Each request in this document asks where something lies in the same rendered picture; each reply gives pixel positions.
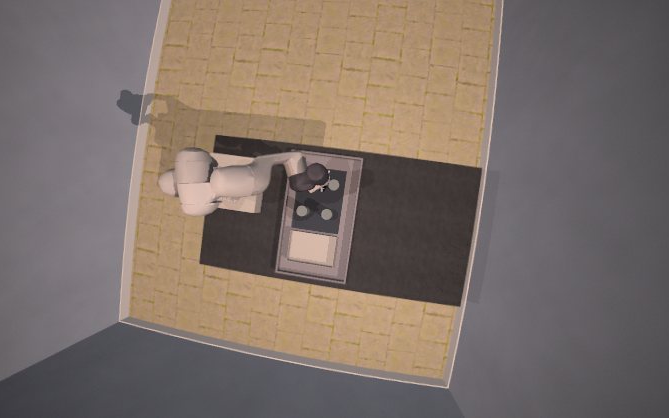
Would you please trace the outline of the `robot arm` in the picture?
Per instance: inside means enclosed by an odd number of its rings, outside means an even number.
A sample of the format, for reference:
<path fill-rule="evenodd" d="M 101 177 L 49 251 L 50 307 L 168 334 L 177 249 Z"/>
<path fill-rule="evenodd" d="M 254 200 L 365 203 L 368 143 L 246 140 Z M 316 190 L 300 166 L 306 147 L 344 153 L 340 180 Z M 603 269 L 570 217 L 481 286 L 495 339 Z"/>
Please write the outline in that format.
<path fill-rule="evenodd" d="M 241 197 L 260 195 L 268 187 L 271 168 L 276 164 L 284 164 L 290 188 L 296 192 L 313 193 L 330 181 L 329 170 L 319 163 L 307 168 L 306 156 L 298 150 L 258 156 L 250 164 L 218 168 L 210 153 L 192 147 L 180 150 L 174 163 L 174 169 L 160 175 L 159 188 L 164 194 L 179 197 L 183 212 L 191 216 L 212 213 L 223 202 L 217 199 L 236 203 Z"/>

